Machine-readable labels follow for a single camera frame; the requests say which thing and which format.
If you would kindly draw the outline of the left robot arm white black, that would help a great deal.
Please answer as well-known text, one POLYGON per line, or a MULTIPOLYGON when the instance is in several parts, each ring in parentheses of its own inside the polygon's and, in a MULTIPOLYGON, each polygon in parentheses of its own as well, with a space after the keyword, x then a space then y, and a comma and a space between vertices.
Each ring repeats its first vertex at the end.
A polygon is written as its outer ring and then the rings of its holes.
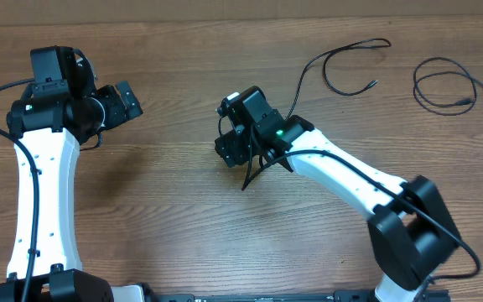
POLYGON ((2 135, 18 161, 18 219, 0 301, 151 301, 143 283, 111 286, 86 273, 75 239, 75 170, 84 144, 142 115, 125 81, 96 88, 93 65, 64 46, 30 53, 34 76, 2 135))

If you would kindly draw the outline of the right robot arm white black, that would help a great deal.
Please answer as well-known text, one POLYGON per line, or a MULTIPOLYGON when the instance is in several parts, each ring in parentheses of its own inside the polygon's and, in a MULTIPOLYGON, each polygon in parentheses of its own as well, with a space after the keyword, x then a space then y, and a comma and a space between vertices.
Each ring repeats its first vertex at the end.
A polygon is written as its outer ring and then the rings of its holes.
POLYGON ((370 301, 426 299, 433 274, 459 246, 460 234, 435 183, 381 172, 333 144, 300 116, 283 117, 252 86, 221 101, 232 129, 215 140, 228 167, 275 164, 323 185, 366 221, 382 281, 370 301))

